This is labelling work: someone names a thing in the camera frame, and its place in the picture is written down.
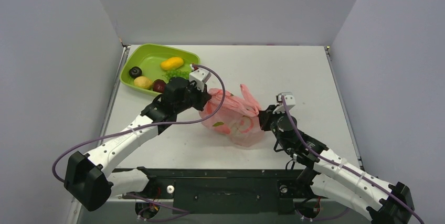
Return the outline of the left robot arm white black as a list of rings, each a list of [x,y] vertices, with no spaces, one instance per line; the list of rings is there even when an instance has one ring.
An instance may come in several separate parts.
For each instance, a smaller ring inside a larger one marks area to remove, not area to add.
[[[211,96],[206,82],[210,74],[192,72],[188,79],[173,77],[164,93],[121,132],[103,136],[102,145],[82,154],[76,151],[67,163],[64,188],[88,211],[95,211],[111,196],[138,192],[144,198],[156,193],[156,182],[135,168],[113,177],[113,170],[148,140],[157,137],[171,125],[179,125],[177,116],[194,108],[203,111]]]

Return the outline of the pink plastic bag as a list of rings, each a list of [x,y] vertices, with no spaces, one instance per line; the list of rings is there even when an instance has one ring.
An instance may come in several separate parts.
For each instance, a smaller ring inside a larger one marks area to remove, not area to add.
[[[241,84],[240,91],[241,97],[222,89],[209,89],[211,99],[199,116],[205,118],[213,114],[210,119],[202,121],[204,127],[225,135],[238,146],[251,147],[264,138],[259,124],[261,106],[246,85]]]

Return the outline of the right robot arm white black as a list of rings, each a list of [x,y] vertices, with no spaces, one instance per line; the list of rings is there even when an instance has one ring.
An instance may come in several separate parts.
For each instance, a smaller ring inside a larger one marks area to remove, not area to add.
[[[297,192],[336,201],[371,223],[408,223],[414,203],[408,186],[391,184],[352,165],[324,143],[295,130],[296,119],[275,113],[277,105],[259,112],[263,131],[270,131],[276,145],[305,169],[296,179]]]

